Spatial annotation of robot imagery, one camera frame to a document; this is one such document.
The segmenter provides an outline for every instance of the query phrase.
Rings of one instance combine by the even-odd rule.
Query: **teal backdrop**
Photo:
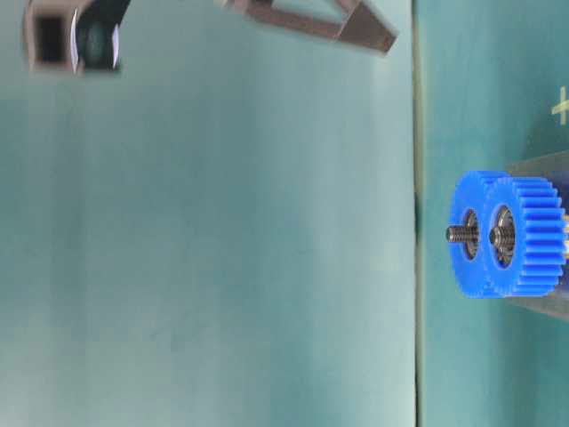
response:
[[[551,115],[569,85],[569,3],[415,6],[420,425],[566,426],[569,324],[462,296],[445,228],[463,173],[569,147]]]
[[[413,426],[411,5],[370,3],[385,59],[132,0],[85,79],[0,4],[1,425]]]

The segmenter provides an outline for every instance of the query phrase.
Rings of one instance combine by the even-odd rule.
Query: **bolt thread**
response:
[[[513,227],[494,227],[490,232],[490,243],[497,249],[506,249],[516,243],[516,232]]]
[[[449,243],[477,243],[478,227],[453,225],[446,229],[446,241]]]

